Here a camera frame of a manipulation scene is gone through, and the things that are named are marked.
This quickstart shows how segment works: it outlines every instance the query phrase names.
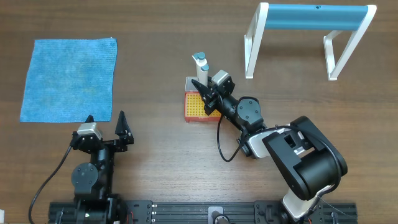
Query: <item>white bottle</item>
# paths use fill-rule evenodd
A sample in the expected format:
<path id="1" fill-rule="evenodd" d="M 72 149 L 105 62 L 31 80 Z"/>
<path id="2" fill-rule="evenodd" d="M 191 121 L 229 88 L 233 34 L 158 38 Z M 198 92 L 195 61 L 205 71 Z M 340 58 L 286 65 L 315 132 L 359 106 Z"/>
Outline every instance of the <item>white bottle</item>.
<path id="1" fill-rule="evenodd" d="M 207 73 L 209 71 L 209 65 L 207 64 L 206 54 L 203 52 L 195 53 L 192 55 L 193 59 L 197 63 L 197 77 L 202 85 L 207 86 Z"/>

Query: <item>white stand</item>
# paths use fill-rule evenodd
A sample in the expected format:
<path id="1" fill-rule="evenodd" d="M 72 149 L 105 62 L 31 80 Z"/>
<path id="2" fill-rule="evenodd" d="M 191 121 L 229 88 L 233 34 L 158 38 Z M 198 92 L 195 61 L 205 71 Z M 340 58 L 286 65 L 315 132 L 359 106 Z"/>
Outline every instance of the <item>white stand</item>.
<path id="1" fill-rule="evenodd" d="M 269 5 L 266 2 L 262 2 L 258 5 L 250 23 L 248 32 L 244 36 L 244 64 L 246 79 L 253 78 L 254 67 L 256 66 L 262 35 L 266 27 L 268 7 Z M 377 7 L 375 5 L 368 5 L 368 12 L 359 25 L 358 30 L 351 34 L 347 46 L 341 54 L 340 59 L 337 61 L 337 64 L 335 64 L 335 56 L 333 54 L 333 45 L 331 41 L 342 31 L 333 30 L 323 38 L 329 80 L 337 80 L 337 76 L 340 74 L 341 70 L 349 59 L 349 56 L 351 56 L 358 42 L 361 40 L 363 34 L 371 23 L 374 14 L 376 13 L 376 9 Z"/>

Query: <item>wooden table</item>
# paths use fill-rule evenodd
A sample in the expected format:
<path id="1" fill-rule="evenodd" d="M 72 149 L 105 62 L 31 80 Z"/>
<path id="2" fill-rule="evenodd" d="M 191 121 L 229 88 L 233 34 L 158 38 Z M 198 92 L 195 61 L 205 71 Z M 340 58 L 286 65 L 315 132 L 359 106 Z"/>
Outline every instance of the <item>wooden table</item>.
<path id="1" fill-rule="evenodd" d="M 284 3 L 313 1 L 284 1 Z M 126 112 L 136 143 L 116 155 L 114 192 L 125 199 L 163 202 L 278 200 L 288 186 L 272 159 L 239 153 L 222 162 L 216 123 L 186 123 L 186 76 L 191 54 L 206 52 L 209 74 L 223 69 L 236 83 L 234 96 L 255 96 L 268 126 L 308 116 L 348 163 L 329 202 L 356 202 L 360 223 L 395 223 L 398 217 L 398 3 L 380 1 L 367 33 L 338 81 L 326 75 L 322 37 L 327 31 L 268 30 L 254 79 L 244 79 L 243 35 L 259 1 L 21 1 L 0 2 L 0 208 L 6 221 L 28 222 L 42 182 L 61 160 L 72 124 L 20 123 L 26 73 L 35 39 L 118 40 L 113 115 L 100 123 L 116 136 Z M 369 1 L 322 1 L 364 5 Z M 342 53 L 349 34 L 335 39 Z M 221 125 L 226 156 L 239 133 Z M 49 202 L 73 198 L 72 170 L 89 156 L 72 151 L 47 184 L 33 213 L 47 221 Z"/>

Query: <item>blue cap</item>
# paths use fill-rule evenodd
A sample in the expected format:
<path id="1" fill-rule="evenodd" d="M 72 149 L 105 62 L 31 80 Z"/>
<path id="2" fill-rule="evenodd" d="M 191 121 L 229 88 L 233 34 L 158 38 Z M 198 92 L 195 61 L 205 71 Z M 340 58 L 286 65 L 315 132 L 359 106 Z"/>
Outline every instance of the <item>blue cap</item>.
<path id="1" fill-rule="evenodd" d="M 202 71 L 208 71 L 209 70 L 209 65 L 204 65 L 204 66 L 202 66 L 202 67 L 200 67 L 201 68 L 201 70 Z"/>
<path id="2" fill-rule="evenodd" d="M 199 52 L 197 53 L 197 55 L 199 60 L 203 60 L 206 58 L 206 54 L 204 52 Z"/>

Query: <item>yellow grid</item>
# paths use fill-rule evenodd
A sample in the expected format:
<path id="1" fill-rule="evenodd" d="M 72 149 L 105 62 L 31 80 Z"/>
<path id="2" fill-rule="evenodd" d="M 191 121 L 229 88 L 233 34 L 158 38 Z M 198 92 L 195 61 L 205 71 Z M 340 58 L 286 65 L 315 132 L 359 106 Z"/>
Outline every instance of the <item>yellow grid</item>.
<path id="1" fill-rule="evenodd" d="M 201 100 L 199 93 L 187 93 L 185 95 L 186 117 L 220 117 L 218 110 L 214 110 L 209 116 L 205 113 L 205 103 Z"/>

